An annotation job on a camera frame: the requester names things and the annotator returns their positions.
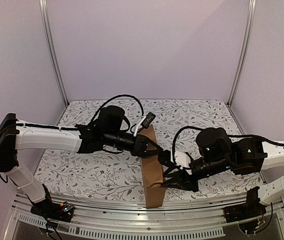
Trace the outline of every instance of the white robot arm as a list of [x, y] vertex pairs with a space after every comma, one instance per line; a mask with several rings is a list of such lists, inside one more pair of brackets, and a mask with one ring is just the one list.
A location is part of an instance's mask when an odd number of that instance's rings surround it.
[[[143, 128], [147, 128], [155, 115], [149, 113], [144, 118]], [[16, 119], [9, 113], [0, 125], [0, 173], [4, 173], [21, 189], [32, 203], [31, 212], [45, 219], [51, 218], [69, 222], [73, 206], [66, 202], [53, 203], [47, 188], [17, 160], [17, 151], [23, 149], [56, 149], [79, 154], [103, 151], [104, 146], [130, 151], [133, 156], [157, 155], [163, 149], [144, 135], [130, 134], [121, 129], [126, 121], [124, 110], [116, 106], [104, 107], [98, 118], [88, 125], [75, 127], [35, 124]]]

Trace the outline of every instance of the black bracket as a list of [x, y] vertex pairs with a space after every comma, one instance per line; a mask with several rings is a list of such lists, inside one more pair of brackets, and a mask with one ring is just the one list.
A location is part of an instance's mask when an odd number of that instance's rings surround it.
[[246, 202], [224, 208], [224, 217], [227, 223], [258, 217], [266, 213], [266, 206], [258, 198], [259, 186], [247, 192]]
[[45, 219], [55, 219], [58, 221], [70, 223], [74, 213], [74, 207], [72, 204], [66, 202], [58, 204], [52, 202], [51, 195], [47, 187], [43, 184], [45, 190], [45, 199], [38, 202], [32, 203], [31, 213], [44, 217]]
[[144, 135], [138, 134], [136, 136], [134, 149], [131, 151], [132, 156], [138, 156], [141, 158], [150, 157], [161, 153], [163, 149]]
[[14, 113], [8, 113], [5, 116], [0, 124], [0, 132], [4, 128], [7, 129], [0, 136], [0, 173], [8, 172], [18, 166], [15, 150], [15, 139], [18, 130], [16, 130], [16, 115]]

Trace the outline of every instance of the black cable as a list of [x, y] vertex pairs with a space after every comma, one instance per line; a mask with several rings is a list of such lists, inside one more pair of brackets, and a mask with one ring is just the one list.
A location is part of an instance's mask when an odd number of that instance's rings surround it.
[[141, 128], [137, 131], [137, 133], [139, 134], [140, 132], [142, 132], [143, 129], [144, 129], [144, 127], [141, 127]]
[[[131, 127], [130, 131], [132, 134], [134, 134], [134, 131], [133, 131], [133, 127], [136, 126], [136, 123]], [[144, 127], [142, 126], [138, 131], [137, 133], [140, 133], [142, 130], [144, 129]]]
[[246, 134], [246, 135], [228, 135], [230, 138], [257, 138], [260, 139], [264, 142], [268, 142], [269, 144], [275, 145], [275, 146], [280, 146], [280, 147], [284, 147], [284, 143], [281, 142], [276, 142], [276, 141], [272, 141], [269, 140], [266, 137], [263, 136], [259, 136], [259, 135], [254, 135], [254, 134]]
[[65, 130], [65, 131], [78, 131], [77, 127], [64, 127], [64, 126], [54, 126], [54, 125], [40, 125], [34, 123], [26, 123], [26, 127], [40, 128], [40, 129], [55, 129], [55, 130]]
[[98, 110], [95, 112], [94, 116], [93, 116], [92, 119], [91, 119], [91, 122], [94, 121], [94, 119], [96, 118], [97, 114], [101, 111], [101, 109], [102, 109], [105, 105], [107, 105], [110, 101], [112, 101], [112, 100], [114, 100], [114, 99], [122, 98], [122, 97], [132, 98], [132, 99], [136, 100], [136, 102], [140, 105], [141, 112], [142, 112], [142, 116], [144, 116], [144, 109], [143, 109], [143, 106], [142, 106], [142, 104], [141, 104], [141, 102], [140, 102], [139, 99], [137, 99], [137, 98], [136, 98], [135, 96], [133, 96], [133, 95], [121, 94], [121, 95], [114, 96], [114, 97], [110, 98], [109, 100], [107, 100], [105, 103], [103, 103], [103, 104], [98, 108]]
[[47, 235], [53, 239], [53, 240], [56, 240], [55, 238], [53, 238], [51, 236], [51, 234], [48, 232], [48, 225], [50, 225], [50, 227], [54, 230], [54, 232], [56, 233], [56, 235], [58, 236], [59, 240], [62, 240], [62, 237], [60, 236], [60, 234], [57, 232], [56, 230], [56, 227], [53, 226], [53, 224], [51, 223], [51, 221], [49, 221], [47, 218], [45, 219], [46, 220], [46, 233]]
[[271, 221], [272, 221], [272, 218], [273, 218], [273, 213], [274, 213], [273, 203], [272, 202], [271, 202], [271, 208], [272, 208], [272, 213], [271, 213], [270, 220], [268, 221], [267, 225], [262, 230], [257, 231], [256, 233], [260, 233], [260, 232], [264, 231], [271, 224]]
[[172, 157], [173, 157], [173, 162], [174, 164], [176, 164], [176, 159], [175, 159], [175, 145], [176, 145], [176, 140], [178, 138], [178, 135], [185, 129], [193, 129], [193, 130], [198, 130], [198, 131], [202, 131], [204, 129], [200, 128], [200, 127], [196, 127], [196, 126], [184, 126], [181, 129], [179, 129], [177, 131], [177, 133], [174, 136], [173, 142], [172, 142]]
[[5, 180], [2, 178], [1, 173], [0, 173], [0, 179], [6, 184], [8, 183], [8, 178], [7, 175], [5, 175]]
[[134, 134], [133, 127], [135, 127], [135, 126], [136, 126], [136, 123], [134, 123], [134, 124], [132, 125], [131, 129], [130, 129], [130, 132], [131, 132], [132, 134]]
[[106, 149], [102, 149], [103, 152], [106, 152], [106, 153], [109, 153], [109, 154], [121, 154], [123, 153], [124, 151], [109, 151], [109, 150], [106, 150]]

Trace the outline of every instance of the white arm segment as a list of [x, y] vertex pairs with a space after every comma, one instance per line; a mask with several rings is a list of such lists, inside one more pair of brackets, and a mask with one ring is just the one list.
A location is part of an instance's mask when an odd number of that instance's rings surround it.
[[276, 179], [275, 181], [262, 185], [258, 190], [258, 196], [260, 197], [260, 203], [263, 205], [269, 205], [274, 200], [284, 195], [284, 176]]
[[[22, 120], [17, 123], [28, 124]], [[22, 149], [58, 149], [77, 152], [81, 146], [78, 130], [66, 131], [40, 127], [17, 126], [15, 150]]]
[[5, 172], [16, 185], [21, 189], [33, 203], [38, 203], [45, 199], [43, 185], [33, 176], [27, 167], [19, 162], [11, 171]]
[[275, 146], [268, 142], [263, 142], [263, 149], [264, 149], [264, 152], [268, 154], [268, 157], [265, 158], [264, 160], [262, 170], [284, 166], [284, 147], [283, 146]]

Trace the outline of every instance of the black mount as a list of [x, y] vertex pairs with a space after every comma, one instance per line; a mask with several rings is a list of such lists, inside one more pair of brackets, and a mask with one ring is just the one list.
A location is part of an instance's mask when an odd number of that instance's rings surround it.
[[258, 198], [258, 189], [259, 186], [247, 191], [245, 203], [224, 208], [224, 217], [227, 223], [258, 217], [266, 213], [266, 206], [262, 205]]
[[[79, 154], [90, 154], [102, 151], [104, 145], [117, 148], [118, 150], [129, 151], [132, 156], [149, 157], [157, 155], [163, 149], [155, 142], [144, 135], [134, 136], [127, 133], [128, 129], [121, 130], [122, 122], [125, 121], [130, 127], [129, 121], [125, 117], [125, 111], [118, 106], [103, 107], [98, 118], [88, 125], [76, 125], [81, 133], [82, 143], [78, 151]], [[152, 145], [154, 150], [147, 150], [147, 146]]]
[[45, 190], [45, 200], [38, 203], [32, 203], [31, 213], [39, 215], [45, 219], [55, 219], [58, 221], [70, 223], [74, 213], [74, 206], [67, 202], [54, 203], [47, 187], [43, 184]]
[[0, 173], [6, 173], [18, 166], [15, 150], [18, 130], [16, 130], [16, 115], [14, 113], [8, 113], [5, 116], [0, 124], [0, 133]]

